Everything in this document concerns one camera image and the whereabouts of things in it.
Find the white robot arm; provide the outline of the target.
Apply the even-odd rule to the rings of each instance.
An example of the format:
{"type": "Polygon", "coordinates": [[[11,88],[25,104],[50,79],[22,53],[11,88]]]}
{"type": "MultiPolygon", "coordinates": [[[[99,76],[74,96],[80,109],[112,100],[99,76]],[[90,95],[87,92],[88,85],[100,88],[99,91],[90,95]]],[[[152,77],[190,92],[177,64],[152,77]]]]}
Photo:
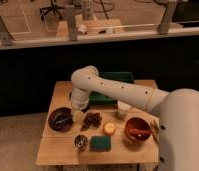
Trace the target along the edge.
{"type": "Polygon", "coordinates": [[[103,79],[94,66],[71,75],[71,105],[86,108],[91,92],[144,110],[159,118],[158,171],[199,171],[199,91],[180,88],[171,92],[103,79]]]}

